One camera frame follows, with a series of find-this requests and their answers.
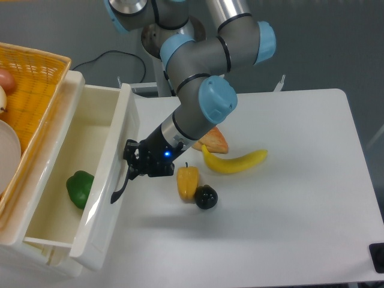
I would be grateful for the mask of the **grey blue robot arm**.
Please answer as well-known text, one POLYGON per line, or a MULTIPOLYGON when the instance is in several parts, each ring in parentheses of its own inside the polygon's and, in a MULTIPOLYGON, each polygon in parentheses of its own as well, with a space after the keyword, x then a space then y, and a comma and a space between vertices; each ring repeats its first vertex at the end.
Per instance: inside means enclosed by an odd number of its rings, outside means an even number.
POLYGON ((160 41, 160 59, 180 105, 144 140, 128 140, 127 178, 170 176, 174 161, 236 108, 235 90, 223 78, 232 70, 271 58, 276 37, 267 22, 256 22, 246 1, 208 1, 217 35, 203 41, 183 34, 187 1, 106 1, 119 31, 154 25, 170 36, 160 41))

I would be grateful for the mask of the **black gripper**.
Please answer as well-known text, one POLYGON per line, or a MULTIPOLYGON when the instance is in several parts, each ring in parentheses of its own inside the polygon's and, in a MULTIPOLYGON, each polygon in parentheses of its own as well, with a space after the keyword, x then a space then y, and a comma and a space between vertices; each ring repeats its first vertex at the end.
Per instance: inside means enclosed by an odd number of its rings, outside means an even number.
POLYGON ((173 121, 164 121, 143 141, 128 139, 123 152, 128 179, 145 174, 173 176, 173 161, 183 153, 183 148, 184 142, 173 121))

